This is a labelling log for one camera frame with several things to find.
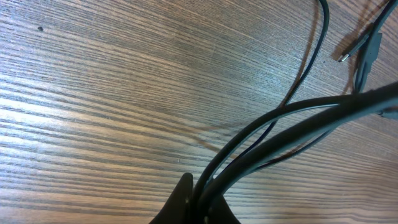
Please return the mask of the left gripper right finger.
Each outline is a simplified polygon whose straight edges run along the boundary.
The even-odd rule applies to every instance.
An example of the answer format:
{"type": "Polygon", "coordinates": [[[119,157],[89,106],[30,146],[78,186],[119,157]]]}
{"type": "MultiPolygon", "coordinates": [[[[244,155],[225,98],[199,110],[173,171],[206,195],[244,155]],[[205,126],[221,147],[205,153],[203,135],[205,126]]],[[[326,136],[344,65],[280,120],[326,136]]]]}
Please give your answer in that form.
{"type": "Polygon", "coordinates": [[[223,196],[217,197],[209,208],[208,224],[240,224],[223,196]]]}

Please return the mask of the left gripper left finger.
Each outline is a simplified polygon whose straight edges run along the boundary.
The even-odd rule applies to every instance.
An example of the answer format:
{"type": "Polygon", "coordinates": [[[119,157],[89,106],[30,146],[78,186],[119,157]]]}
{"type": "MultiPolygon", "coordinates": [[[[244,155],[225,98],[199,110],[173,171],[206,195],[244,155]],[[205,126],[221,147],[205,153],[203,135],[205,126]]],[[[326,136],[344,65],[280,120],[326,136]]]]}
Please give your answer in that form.
{"type": "Polygon", "coordinates": [[[186,224],[190,221],[190,199],[193,192],[193,176],[184,173],[170,197],[150,224],[186,224]]]}

